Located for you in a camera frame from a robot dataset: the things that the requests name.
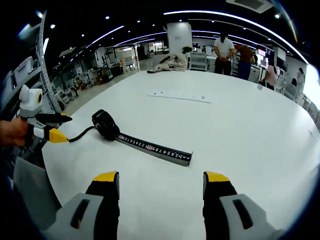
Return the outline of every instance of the brown shirt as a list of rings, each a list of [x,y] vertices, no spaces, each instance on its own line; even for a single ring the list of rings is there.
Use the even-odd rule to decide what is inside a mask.
[[[252,56],[254,53],[249,47],[243,45],[238,47],[237,50],[240,53],[240,60],[249,64],[252,62]]]

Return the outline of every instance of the crumpled bag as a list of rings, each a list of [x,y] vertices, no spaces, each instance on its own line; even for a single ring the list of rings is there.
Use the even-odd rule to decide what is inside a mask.
[[[185,71],[187,70],[188,62],[184,54],[170,53],[165,56],[158,65],[151,70],[146,71],[148,74],[155,74],[162,71]]]

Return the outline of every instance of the potted plant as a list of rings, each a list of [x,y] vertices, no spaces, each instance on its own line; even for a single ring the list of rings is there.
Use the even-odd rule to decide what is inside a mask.
[[[184,46],[182,48],[182,54],[186,54],[186,53],[189,53],[191,51],[192,51],[192,47],[190,47],[190,46]]]

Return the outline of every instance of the tape measure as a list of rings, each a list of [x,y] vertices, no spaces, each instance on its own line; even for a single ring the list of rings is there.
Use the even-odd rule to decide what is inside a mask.
[[[92,122],[98,132],[107,140],[116,140],[147,154],[175,164],[182,166],[189,166],[190,164],[192,153],[175,150],[121,133],[119,127],[116,125],[110,114],[102,109],[92,115]]]

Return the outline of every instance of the human hand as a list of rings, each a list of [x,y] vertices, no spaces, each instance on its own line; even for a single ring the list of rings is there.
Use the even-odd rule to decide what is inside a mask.
[[[12,121],[0,121],[0,147],[22,147],[26,143],[28,123],[18,117]]]

